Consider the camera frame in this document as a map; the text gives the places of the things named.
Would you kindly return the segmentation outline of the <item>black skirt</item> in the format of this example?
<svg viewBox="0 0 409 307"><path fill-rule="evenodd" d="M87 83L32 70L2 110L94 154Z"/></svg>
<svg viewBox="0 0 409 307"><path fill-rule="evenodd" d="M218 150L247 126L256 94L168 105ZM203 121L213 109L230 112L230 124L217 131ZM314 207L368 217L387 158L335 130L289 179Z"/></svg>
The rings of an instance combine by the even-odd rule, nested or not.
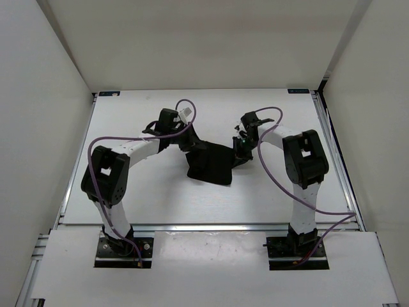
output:
<svg viewBox="0 0 409 307"><path fill-rule="evenodd" d="M189 169L187 176L216 185L230 185L233 180L232 169L240 166L252 157L239 152L236 147L229 148L211 142L204 142L204 149L185 154Z"/></svg>

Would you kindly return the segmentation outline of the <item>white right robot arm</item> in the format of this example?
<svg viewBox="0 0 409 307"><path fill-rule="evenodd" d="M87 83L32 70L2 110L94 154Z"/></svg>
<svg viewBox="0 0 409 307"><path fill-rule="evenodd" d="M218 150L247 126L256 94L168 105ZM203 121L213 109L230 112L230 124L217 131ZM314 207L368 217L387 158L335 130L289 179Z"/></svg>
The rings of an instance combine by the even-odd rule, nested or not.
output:
<svg viewBox="0 0 409 307"><path fill-rule="evenodd" d="M288 225L287 248L303 255L318 241L316 200L329 164L320 137L315 130L299 131L279 125L273 119L260 119L255 111L245 113L235 127L233 167L253 159L252 151L261 151L263 142L276 146L284 154L286 174L293 184L293 211Z"/></svg>

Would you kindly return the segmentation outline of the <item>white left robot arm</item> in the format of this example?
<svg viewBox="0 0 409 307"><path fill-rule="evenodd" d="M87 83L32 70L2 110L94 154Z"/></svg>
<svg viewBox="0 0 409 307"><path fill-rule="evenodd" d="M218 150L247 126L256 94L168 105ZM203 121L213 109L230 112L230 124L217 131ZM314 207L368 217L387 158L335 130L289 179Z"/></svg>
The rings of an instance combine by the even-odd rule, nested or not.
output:
<svg viewBox="0 0 409 307"><path fill-rule="evenodd" d="M136 138L119 137L121 144L113 148L98 146L99 138L91 142L81 190L101 215L108 246L120 256L140 252L122 203L131 167L159 154L169 145L178 145L182 152L204 149L204 143L193 128L195 118L195 107L164 108L158 120L149 123Z"/></svg>

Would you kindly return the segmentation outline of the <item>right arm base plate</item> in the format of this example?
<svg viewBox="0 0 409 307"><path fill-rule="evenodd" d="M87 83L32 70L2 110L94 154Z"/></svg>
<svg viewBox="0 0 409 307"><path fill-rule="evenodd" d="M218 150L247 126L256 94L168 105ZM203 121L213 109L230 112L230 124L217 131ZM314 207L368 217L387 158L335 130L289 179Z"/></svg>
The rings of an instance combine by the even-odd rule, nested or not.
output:
<svg viewBox="0 0 409 307"><path fill-rule="evenodd" d="M329 270L323 242L293 247L287 237L267 237L263 247L267 250L270 271L322 271Z"/></svg>

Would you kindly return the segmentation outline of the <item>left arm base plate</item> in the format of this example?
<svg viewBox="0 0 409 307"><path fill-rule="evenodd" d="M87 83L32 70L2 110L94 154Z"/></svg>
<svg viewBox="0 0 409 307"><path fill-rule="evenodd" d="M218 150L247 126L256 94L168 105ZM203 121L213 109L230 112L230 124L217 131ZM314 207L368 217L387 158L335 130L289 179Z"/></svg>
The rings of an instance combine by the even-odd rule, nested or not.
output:
<svg viewBox="0 0 409 307"><path fill-rule="evenodd" d="M126 243L125 248L109 245L105 237L100 237L96 248L95 268L119 269L151 269L154 238L134 237L134 243L139 249L141 257L133 245Z"/></svg>

